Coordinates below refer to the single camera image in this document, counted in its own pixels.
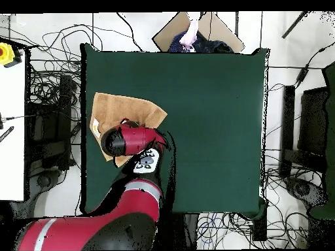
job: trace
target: black cable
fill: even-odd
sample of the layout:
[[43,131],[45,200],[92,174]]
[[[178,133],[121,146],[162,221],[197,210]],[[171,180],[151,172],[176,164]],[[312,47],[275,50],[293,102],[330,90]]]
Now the black cable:
[[75,209],[75,216],[77,216],[77,209],[78,209],[78,206],[79,206],[80,197],[81,197],[81,190],[80,190],[80,193],[79,193],[78,202],[77,202],[76,209]]
[[[11,31],[13,31],[13,32],[15,32],[15,33],[17,33],[17,34],[19,34],[19,35],[21,35],[21,36],[27,38],[25,35],[23,35],[23,34],[17,32],[17,31],[15,31],[15,30],[13,30],[13,29],[11,29]],[[12,40],[17,40],[17,41],[24,41],[24,42],[27,42],[27,43],[29,43],[30,45],[32,45],[33,47],[38,48],[40,51],[42,51],[42,52],[46,52],[46,50],[41,50],[40,48],[47,47],[47,46],[41,46],[41,45],[39,45],[39,44],[37,44],[37,43],[34,43],[34,42],[32,42],[29,38],[27,38],[28,41],[25,40],[25,39],[19,39],[19,38],[16,38],[16,37],[12,37],[11,39],[12,39]],[[50,49],[57,50],[57,51],[60,51],[60,52],[64,52],[64,50],[60,50],[60,49],[58,49],[58,48],[54,48],[54,47],[50,47]]]
[[260,40],[259,40],[259,48],[262,48],[262,33],[263,33],[263,11],[260,14]]
[[[88,26],[88,27],[93,27],[93,26],[90,26],[90,25],[85,25],[85,24],[75,24],[75,26]],[[129,35],[125,35],[125,34],[122,34],[118,31],[115,31],[115,30],[112,30],[112,29],[103,29],[103,28],[100,28],[100,27],[97,27],[97,26],[94,26],[94,29],[98,29],[98,30],[102,30],[102,31],[112,31],[112,32],[115,32],[115,33],[118,33],[119,35],[123,35],[124,37],[129,37],[129,38],[133,38]]]
[[92,45],[94,45],[94,12],[92,13]]
[[138,47],[138,49],[139,49],[139,51],[143,51],[142,50],[142,48],[141,47],[139,47],[139,45],[135,42],[135,39],[134,39],[134,37],[133,37],[133,28],[131,27],[131,25],[117,12],[116,13],[117,15],[118,15],[118,17],[119,18],[121,18],[128,26],[129,26],[129,28],[130,28],[130,31],[132,31],[132,39],[133,39],[133,43],[134,43],[134,45],[136,45],[137,47]]
[[[297,119],[299,119],[299,118],[301,118],[301,116],[298,116],[298,117],[295,118],[293,121],[295,121],[295,120],[297,120]],[[274,130],[272,130],[271,132],[269,132],[268,134],[266,134],[265,137],[267,137],[269,134],[271,134],[271,133],[274,132],[275,130],[278,130],[278,129],[281,128],[281,127],[283,127],[283,125],[280,125],[279,127],[275,128]]]
[[237,230],[239,230],[239,231],[242,233],[242,235],[247,239],[247,241],[248,241],[248,243],[249,243],[250,245],[252,245],[253,247],[255,247],[255,248],[257,248],[257,249],[261,249],[261,248],[259,248],[257,245],[255,245],[254,243],[252,243],[252,242],[249,240],[249,236],[248,236],[249,234],[246,233],[244,230],[242,230],[238,225],[236,225],[231,217],[230,217],[230,221],[231,221],[231,223],[233,224],[233,226],[235,226],[235,227],[237,228]]
[[[77,58],[71,57],[73,56],[73,54],[71,53],[68,45],[67,45],[67,41],[66,38],[74,33],[77,32],[84,32],[86,34],[86,36],[88,37],[88,39],[91,42],[90,36],[89,34],[87,34],[87,32],[85,32],[84,30],[75,30],[70,32],[69,34],[65,35],[64,31],[71,29],[71,28],[76,28],[78,26],[82,26],[82,27],[86,27],[87,29],[89,29],[90,31],[92,31],[92,33],[94,35],[97,36],[97,38],[100,40],[101,42],[101,50],[103,50],[103,43],[101,38],[94,32],[93,30],[93,26],[90,25],[84,25],[84,24],[75,24],[74,26],[69,26],[66,28],[61,29],[59,32],[53,32],[53,33],[46,33],[43,35],[43,41],[46,44],[46,46],[43,46],[43,48],[41,49],[41,51],[43,52],[48,52],[49,50],[53,49],[53,45],[55,44],[55,42],[57,41],[57,39],[60,38],[60,35],[62,34],[63,37],[61,38],[61,43],[62,43],[62,47],[63,50],[62,51],[65,56],[66,56],[66,60],[60,60],[54,57],[54,55],[51,53],[50,51],[50,55],[52,56],[52,58],[54,59],[53,61],[56,62],[56,64],[58,65],[58,67],[60,67],[60,71],[56,71],[54,68],[54,64],[53,64],[53,70],[47,70],[46,69],[46,62],[44,63],[44,67],[45,67],[45,71],[36,71],[33,67],[33,76],[32,76],[32,82],[31,82],[31,96],[34,97],[35,99],[32,99],[31,102],[36,102],[39,101],[42,104],[55,104],[58,102],[59,99],[59,82],[57,81],[56,83],[53,82],[51,80],[51,78],[59,78],[60,75],[72,75],[73,76],[73,82],[77,85],[76,90],[79,90],[80,88],[80,61]],[[101,29],[104,31],[114,31],[116,33],[119,33],[115,30],[108,30],[108,29],[102,29],[102,28],[98,28],[96,26],[94,26],[95,29]],[[58,35],[56,36],[56,38],[52,41],[51,45],[47,45],[44,37],[50,34],[55,34],[57,33]],[[75,107],[75,105],[77,104],[77,102],[80,102],[80,94],[79,97],[76,96],[77,92],[75,90],[73,90],[71,92],[71,97],[72,97],[72,106]]]
[[[196,231],[196,233],[197,233],[197,237],[196,237],[196,240],[195,240],[195,241],[198,241],[199,239],[205,238],[205,239],[207,239],[207,240],[206,240],[206,241],[202,240],[202,241],[203,241],[205,244],[208,244],[208,245],[212,244],[212,245],[213,245],[213,248],[215,248],[213,238],[214,238],[214,237],[217,238],[217,233],[218,233],[218,231],[219,231],[219,229],[220,229],[220,228],[216,227],[216,223],[215,223],[215,220],[217,219],[216,216],[217,216],[217,213],[214,213],[212,217],[209,217],[209,213],[208,213],[207,216],[202,216],[201,218],[198,219],[198,222],[201,221],[201,220],[203,220],[204,218],[206,218],[207,221],[204,222],[204,223],[202,223],[201,226],[199,226],[199,227],[197,228],[197,231]],[[221,224],[223,224],[223,222],[222,222],[223,218],[224,218],[224,216],[220,219],[219,227],[220,227]],[[207,226],[205,227],[205,228],[206,228],[205,231],[204,231],[202,234],[198,235],[199,230],[202,228],[202,226],[203,226],[204,224],[207,224]]]
[[208,36],[208,42],[209,42],[209,38],[211,37],[211,31],[212,31],[212,19],[213,19],[213,12],[211,12],[211,21],[209,23],[209,36]]
[[[226,213],[224,213],[224,215],[222,216],[222,222],[223,222],[223,224],[224,224],[224,218],[225,218],[226,216],[227,216]],[[226,229],[226,234],[224,234],[224,235],[221,237],[221,239],[220,239],[218,242],[216,242],[216,244],[215,244],[215,248],[214,248],[214,249],[217,249],[217,247],[218,247],[218,245],[220,244],[220,242],[223,241],[224,237],[228,234],[228,228]]]
[[77,166],[77,167],[79,168],[79,170],[81,171],[81,167],[78,166],[78,163],[76,162],[75,158],[73,157],[72,150],[71,150],[71,156],[72,156],[73,161],[75,161],[76,166]]
[[61,183],[63,183],[63,182],[65,181],[66,174],[67,174],[67,171],[65,171],[65,176],[64,176],[64,179],[63,179],[63,181],[61,181],[61,182],[60,182],[60,183],[58,183],[57,185],[60,185]]
[[311,63],[311,61],[312,61],[312,59],[318,54],[318,53],[321,53],[321,52],[323,52],[323,51],[325,51],[327,48],[329,48],[329,47],[331,47],[331,46],[333,46],[335,44],[335,41],[332,43],[332,44],[330,44],[330,45],[328,45],[328,46],[326,46],[326,47],[323,47],[322,49],[320,49],[319,51],[317,51],[310,59],[309,59],[309,61],[308,61],[308,65]]
[[289,235],[289,231],[288,231],[288,229],[287,229],[287,220],[289,219],[289,217],[290,216],[292,216],[293,214],[299,214],[299,215],[301,215],[301,216],[303,216],[305,219],[307,219],[308,220],[308,217],[307,216],[305,216],[304,214],[302,214],[301,212],[292,212],[292,213],[290,213],[287,217],[286,217],[286,219],[285,219],[285,231],[287,232],[287,237],[289,238],[289,241],[290,241],[290,243],[293,245],[293,247],[294,248],[298,248],[298,247],[296,247],[295,246],[295,244],[292,242],[292,238],[291,238],[291,236]]
[[[280,87],[280,88],[276,88],[276,89],[274,89],[274,87],[277,86],[277,85],[281,85],[281,87]],[[267,92],[272,92],[272,91],[275,91],[275,90],[280,90],[280,89],[284,88],[285,86],[286,86],[286,85],[284,85],[284,84],[282,84],[282,83],[277,83],[277,84],[274,84],[274,85],[273,85]]]
[[6,120],[13,120],[13,119],[16,119],[16,118],[29,118],[29,117],[32,117],[32,116],[46,116],[46,115],[49,115],[49,114],[51,114],[53,112],[56,113],[56,114],[62,114],[64,116],[66,116],[67,118],[71,119],[71,121],[73,121],[73,122],[79,122],[79,121],[81,121],[81,119],[76,119],[75,120],[72,117],[68,116],[67,114],[64,114],[63,112],[58,112],[56,110],[52,110],[52,111],[48,112],[47,114],[31,114],[29,116],[13,116],[11,118],[6,118]]

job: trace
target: cable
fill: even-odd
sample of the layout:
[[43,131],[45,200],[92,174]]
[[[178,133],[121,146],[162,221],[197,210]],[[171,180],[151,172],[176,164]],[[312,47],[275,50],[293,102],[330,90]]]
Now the cable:
[[[88,27],[93,27],[93,26],[91,26],[91,25],[85,25],[85,24],[75,24],[75,26],[88,26]],[[99,27],[97,27],[97,26],[94,26],[94,29],[98,29],[98,30],[102,30],[102,31],[112,31],[112,32],[118,33],[119,35],[123,35],[123,36],[125,36],[125,37],[129,37],[129,38],[131,38],[131,39],[133,38],[133,37],[131,37],[131,36],[129,36],[129,35],[122,34],[122,33],[118,32],[118,31],[115,31],[115,30],[112,30],[112,29],[103,29],[103,28],[99,28]]]
[[121,18],[128,26],[129,26],[129,28],[130,28],[130,31],[132,31],[132,39],[133,39],[133,43],[134,43],[134,45],[136,45],[137,47],[138,47],[138,49],[139,49],[139,51],[143,51],[142,50],[142,48],[141,47],[139,47],[139,45],[135,42],[135,39],[134,39],[134,37],[133,37],[133,28],[131,27],[131,25],[117,12],[116,13],[117,15],[118,15],[118,17],[119,18]]
[[299,214],[299,215],[303,216],[304,218],[306,218],[307,220],[308,220],[308,217],[305,216],[304,214],[302,214],[301,212],[292,212],[292,213],[290,213],[290,214],[286,217],[286,219],[285,219],[285,231],[287,232],[287,237],[289,238],[289,241],[290,241],[290,243],[293,245],[293,247],[294,247],[294,248],[297,248],[297,247],[295,246],[295,244],[292,242],[292,238],[291,238],[291,236],[289,235],[289,231],[288,231],[288,229],[287,229],[287,220],[288,220],[289,217],[292,216],[293,214]]
[[77,216],[77,209],[78,209],[78,206],[79,206],[80,197],[81,197],[81,190],[79,192],[78,202],[77,202],[76,209],[75,209],[75,216]]
[[296,77],[296,81],[297,81],[297,83],[298,83],[296,89],[297,89],[297,88],[299,87],[299,85],[305,80],[305,77],[306,77],[307,74],[308,74],[308,71],[309,71],[308,68],[309,68],[309,65],[310,65],[312,59],[313,59],[318,53],[321,53],[321,52],[325,51],[328,47],[331,47],[331,46],[333,46],[334,44],[335,44],[335,41],[334,41],[332,44],[330,44],[330,45],[328,45],[328,46],[326,46],[326,47],[321,48],[321,49],[320,49],[319,51],[317,51],[314,55],[312,55],[312,57],[311,57],[311,58],[309,59],[309,61],[306,63],[305,67],[302,68],[302,69],[300,70],[298,76]]
[[72,117],[68,116],[67,114],[64,114],[63,112],[58,112],[58,111],[55,111],[55,110],[52,110],[51,112],[49,112],[47,114],[31,114],[29,116],[13,116],[13,117],[10,117],[10,118],[5,118],[5,120],[14,120],[16,118],[29,118],[29,117],[33,117],[33,116],[46,116],[46,115],[49,115],[51,113],[62,114],[64,116],[66,116],[67,118],[71,119],[71,121],[73,121],[73,122],[81,121],[81,119],[73,119]]
[[260,14],[260,40],[259,40],[259,48],[262,48],[262,32],[263,30],[263,11]]
[[67,174],[67,171],[65,171],[65,176],[64,176],[64,179],[63,179],[63,181],[61,181],[61,182],[60,182],[60,183],[58,183],[57,185],[60,185],[61,183],[63,183],[63,182],[65,181],[66,174]]
[[[55,65],[52,63],[52,70],[48,70],[46,68],[46,64],[47,61],[45,61],[44,63],[44,67],[45,67],[45,71],[36,71],[35,68],[32,66],[32,82],[31,82],[31,102],[35,103],[35,102],[39,102],[42,104],[56,104],[59,100],[59,93],[60,93],[60,89],[59,89],[59,78],[61,75],[72,75],[73,77],[73,82],[77,85],[77,87],[71,92],[71,97],[72,97],[72,101],[71,104],[73,107],[76,107],[75,105],[77,104],[77,102],[80,102],[80,94],[79,97],[76,96],[77,94],[77,90],[80,89],[80,61],[77,58],[74,58],[72,56],[76,56],[73,53],[71,53],[68,45],[67,45],[67,41],[66,38],[74,33],[78,33],[78,32],[84,32],[86,34],[86,36],[88,37],[89,41],[91,42],[90,36],[89,34],[87,34],[87,32],[85,32],[84,30],[75,30],[72,31],[70,33],[68,33],[67,35],[64,33],[64,31],[72,29],[72,28],[78,28],[79,26],[82,27],[86,27],[87,29],[89,29],[90,31],[92,31],[92,33],[94,35],[97,36],[97,38],[100,40],[101,42],[101,50],[103,50],[103,43],[101,38],[93,31],[93,26],[90,25],[85,25],[85,24],[78,24],[78,25],[74,25],[74,26],[69,26],[66,28],[61,29],[59,32],[52,32],[52,33],[46,33],[43,35],[43,42],[46,44],[45,46],[41,46],[40,50],[42,52],[47,52],[48,54],[50,54],[52,56],[52,58],[54,59],[54,61],[56,62],[56,65],[58,66],[58,68],[60,68],[60,71],[57,71],[55,69]],[[104,31],[114,31],[115,33],[124,35],[120,32],[117,32],[115,30],[108,30],[108,29],[102,29],[99,27],[94,26],[95,29],[101,29]],[[51,34],[55,34],[57,33],[56,38],[51,42],[50,45],[47,45],[46,41],[45,41],[45,37],[47,35],[51,35]],[[53,45],[56,43],[56,41],[58,39],[61,39],[61,43],[62,43],[62,47],[63,50],[59,50],[62,51],[65,56],[66,56],[66,60],[61,61],[60,59],[56,58],[52,52],[50,51],[51,49],[53,49]]]
[[[276,173],[276,172],[277,172],[277,170],[275,170],[275,169],[268,169],[268,171],[266,173],[267,178],[265,179],[266,182],[268,182],[267,181],[268,179],[271,180],[272,176],[276,176],[276,175],[273,174],[273,173]],[[276,184],[278,184],[278,182],[282,182],[282,181],[283,181],[283,179],[279,179],[278,181],[273,180],[273,182],[275,182]],[[269,182],[268,182],[268,184],[265,185],[265,187],[267,188],[268,186],[271,187],[271,185],[270,185]],[[269,228],[269,226],[276,226],[278,228],[278,230],[282,231],[282,234],[281,235],[276,235],[276,236],[268,237],[267,241],[260,242],[261,247],[258,247],[255,243],[253,243],[251,241],[252,231],[249,229],[249,226],[247,226],[245,224],[245,222],[241,223],[241,224],[238,224],[238,222],[239,222],[239,215],[234,214],[234,213],[224,213],[223,214],[222,219],[220,221],[220,222],[222,222],[222,223],[220,223],[220,225],[222,225],[221,228],[218,227],[218,226],[216,226],[216,223],[214,222],[214,218],[216,217],[216,213],[212,213],[212,214],[211,213],[207,213],[205,216],[200,217],[199,218],[199,222],[201,222],[203,219],[207,219],[207,221],[203,222],[200,226],[198,224],[198,230],[197,230],[198,236],[197,236],[197,240],[202,239],[203,249],[217,249],[217,247],[218,247],[218,245],[220,243],[222,243],[222,248],[224,249],[223,242],[224,242],[225,236],[229,232],[236,232],[236,233],[239,233],[240,235],[242,235],[242,236],[244,236],[246,238],[246,240],[249,243],[249,247],[253,246],[254,248],[257,248],[257,249],[274,249],[274,248],[279,248],[278,245],[275,244],[275,242],[278,241],[280,243],[284,243],[283,246],[282,246],[282,248],[284,248],[284,249],[286,249],[290,244],[294,248],[294,246],[295,246],[294,242],[296,243],[297,234],[300,232],[301,233],[301,237],[303,239],[305,239],[306,238],[306,232],[304,231],[304,229],[301,226],[298,228],[299,232],[297,232],[291,225],[289,225],[287,223],[287,217],[291,216],[291,214],[288,215],[286,218],[284,218],[282,212],[276,206],[277,203],[273,203],[272,201],[269,201],[269,203],[271,203],[272,205],[270,205],[268,208],[275,207],[279,211],[279,214],[281,215],[281,220],[277,221],[277,222],[270,222],[268,220],[269,221],[268,228]],[[223,220],[226,216],[229,217],[228,226],[224,223],[224,220]],[[283,227],[279,227],[278,225],[276,225],[277,223],[281,223]],[[217,231],[215,230],[215,232],[213,232],[213,229],[216,229],[217,231],[219,229],[225,229],[225,231],[224,231],[223,235],[221,235],[220,237],[218,237],[217,236]],[[295,238],[292,237],[289,232],[294,232],[294,234],[295,234],[296,237]]]
[[71,156],[72,156],[73,161],[75,161],[76,166],[77,166],[77,167],[79,168],[79,170],[81,171],[81,167],[78,166],[78,163],[76,162],[75,158],[73,157],[72,150],[71,150]]
[[[298,116],[297,118],[295,118],[293,121],[297,120],[301,118],[301,116]],[[275,128],[274,130],[272,130],[271,132],[269,132],[265,137],[267,137],[269,134],[271,134],[272,132],[274,132],[275,130],[278,130],[279,128],[281,128],[283,125],[280,125],[279,127]]]
[[212,19],[213,19],[213,12],[211,12],[211,21],[210,21],[210,23],[209,23],[209,36],[208,36],[207,43],[209,42],[209,38],[211,37],[211,31],[212,31]]
[[273,88],[274,88],[275,86],[277,86],[277,85],[281,85],[281,87],[280,87],[280,88],[276,88],[275,90],[280,90],[281,88],[284,88],[284,87],[285,87],[285,85],[283,85],[283,84],[281,84],[281,83],[278,83],[278,84],[273,85],[272,88],[270,88],[270,89],[268,90],[268,92],[273,91],[273,90],[274,90]]

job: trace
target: towel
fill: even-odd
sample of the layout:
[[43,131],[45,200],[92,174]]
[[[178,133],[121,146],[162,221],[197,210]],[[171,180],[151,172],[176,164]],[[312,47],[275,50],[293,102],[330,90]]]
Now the towel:
[[[100,145],[103,134],[119,125],[124,118],[138,122],[148,128],[157,128],[167,116],[167,113],[154,103],[128,96],[112,95],[96,92],[93,100],[90,129]],[[106,161],[111,161],[102,149]],[[131,156],[115,157],[117,167],[125,164]]]

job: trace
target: green tablecloth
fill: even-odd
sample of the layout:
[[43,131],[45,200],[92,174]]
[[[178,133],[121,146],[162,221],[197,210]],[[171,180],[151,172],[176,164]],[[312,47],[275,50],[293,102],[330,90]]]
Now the green tablecloth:
[[266,52],[96,52],[86,44],[85,211],[99,205],[120,170],[105,161],[88,128],[94,94],[104,92],[167,112],[160,128],[177,146],[174,212],[257,213]]

